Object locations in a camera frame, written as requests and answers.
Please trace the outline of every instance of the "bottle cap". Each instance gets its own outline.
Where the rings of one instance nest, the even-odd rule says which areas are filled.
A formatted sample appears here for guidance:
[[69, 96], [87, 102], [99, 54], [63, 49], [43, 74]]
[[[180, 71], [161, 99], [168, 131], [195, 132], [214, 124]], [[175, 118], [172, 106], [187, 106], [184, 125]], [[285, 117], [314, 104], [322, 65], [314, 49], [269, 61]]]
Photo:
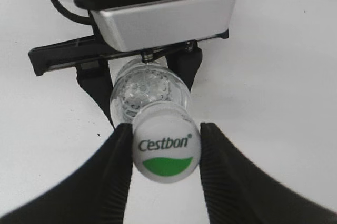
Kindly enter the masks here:
[[142, 108], [133, 120], [133, 160], [147, 178], [162, 183], [180, 181], [200, 161], [198, 128], [186, 110], [169, 101]]

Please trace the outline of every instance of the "plastic bottle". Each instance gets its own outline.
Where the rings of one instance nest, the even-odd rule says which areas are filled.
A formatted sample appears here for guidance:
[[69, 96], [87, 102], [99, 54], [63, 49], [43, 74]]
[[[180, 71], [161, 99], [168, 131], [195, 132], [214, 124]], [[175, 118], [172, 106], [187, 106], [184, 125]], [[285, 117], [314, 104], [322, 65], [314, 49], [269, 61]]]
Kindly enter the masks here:
[[112, 120], [133, 124], [133, 161], [145, 177], [177, 182], [199, 163], [201, 141], [189, 103], [186, 85], [159, 62], [134, 59], [117, 74]]

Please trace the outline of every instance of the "cestbon logo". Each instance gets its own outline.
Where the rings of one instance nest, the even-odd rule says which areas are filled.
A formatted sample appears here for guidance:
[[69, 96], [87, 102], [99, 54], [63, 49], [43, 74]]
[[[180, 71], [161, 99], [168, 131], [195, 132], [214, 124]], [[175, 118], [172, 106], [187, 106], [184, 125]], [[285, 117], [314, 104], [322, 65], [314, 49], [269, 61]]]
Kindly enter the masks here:
[[[186, 148], [189, 144], [189, 139], [192, 134], [188, 134], [184, 138], [171, 139], [165, 137], [162, 140], [151, 141], [142, 140], [138, 145], [141, 152], [156, 151], [156, 150], [173, 150], [177, 148]], [[193, 157], [188, 158], [170, 158], [170, 157], [155, 157], [143, 161], [143, 165], [147, 170], [162, 177], [175, 176], [186, 170], [192, 162]]]

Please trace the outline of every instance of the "white table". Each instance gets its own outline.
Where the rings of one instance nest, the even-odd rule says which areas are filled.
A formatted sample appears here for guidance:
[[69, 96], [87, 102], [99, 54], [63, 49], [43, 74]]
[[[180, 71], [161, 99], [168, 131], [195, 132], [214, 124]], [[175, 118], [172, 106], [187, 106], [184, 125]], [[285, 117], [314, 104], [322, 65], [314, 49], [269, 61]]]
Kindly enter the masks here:
[[[61, 0], [72, 11], [71, 0]], [[112, 129], [75, 69], [34, 75], [28, 51], [91, 34], [49, 0], [0, 0], [0, 216], [62, 181]], [[230, 39], [201, 43], [192, 116], [260, 168], [337, 211], [337, 0], [237, 0]], [[125, 60], [110, 61], [114, 75]], [[125, 223], [207, 223], [199, 171], [161, 185], [136, 170]]]

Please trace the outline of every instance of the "white surface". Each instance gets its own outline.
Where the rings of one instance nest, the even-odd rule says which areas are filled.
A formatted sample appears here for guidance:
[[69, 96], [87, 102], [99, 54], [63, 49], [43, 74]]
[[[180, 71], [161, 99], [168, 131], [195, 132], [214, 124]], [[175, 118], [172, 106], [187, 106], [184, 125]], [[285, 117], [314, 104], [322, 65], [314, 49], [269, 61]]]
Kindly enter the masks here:
[[[35, 77], [27, 56], [90, 29], [64, 19], [48, 0], [0, 2], [2, 215], [63, 180], [111, 128], [74, 69]], [[237, 0], [231, 38], [201, 44], [192, 91], [197, 123], [217, 123], [268, 174], [335, 211], [336, 2]], [[121, 61], [111, 61], [112, 71]], [[206, 222], [197, 171], [174, 185], [134, 173], [125, 223]]]
[[129, 52], [225, 32], [235, 0], [176, 0], [92, 11], [104, 40]]

